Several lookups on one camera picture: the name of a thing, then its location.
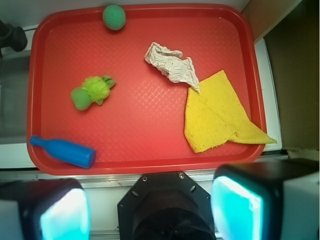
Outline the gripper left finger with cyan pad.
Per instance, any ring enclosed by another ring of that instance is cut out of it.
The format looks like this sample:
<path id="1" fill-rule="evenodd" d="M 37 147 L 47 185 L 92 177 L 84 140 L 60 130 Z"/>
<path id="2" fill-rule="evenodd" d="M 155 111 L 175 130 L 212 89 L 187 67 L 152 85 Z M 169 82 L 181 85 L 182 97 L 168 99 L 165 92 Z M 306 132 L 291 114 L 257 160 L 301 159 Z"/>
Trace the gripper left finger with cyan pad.
<path id="1" fill-rule="evenodd" d="M 1 184 L 2 240 L 88 240 L 90 231 L 90 200 L 78 180 Z"/>

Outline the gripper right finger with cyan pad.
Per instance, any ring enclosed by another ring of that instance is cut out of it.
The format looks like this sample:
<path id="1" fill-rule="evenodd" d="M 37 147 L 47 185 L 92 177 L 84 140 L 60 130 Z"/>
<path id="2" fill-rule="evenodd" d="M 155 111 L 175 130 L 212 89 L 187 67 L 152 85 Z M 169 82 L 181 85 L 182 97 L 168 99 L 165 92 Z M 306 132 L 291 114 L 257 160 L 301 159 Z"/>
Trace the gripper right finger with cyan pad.
<path id="1" fill-rule="evenodd" d="M 211 211 L 224 240 L 317 240 L 320 163 L 304 158 L 223 164 Z"/>

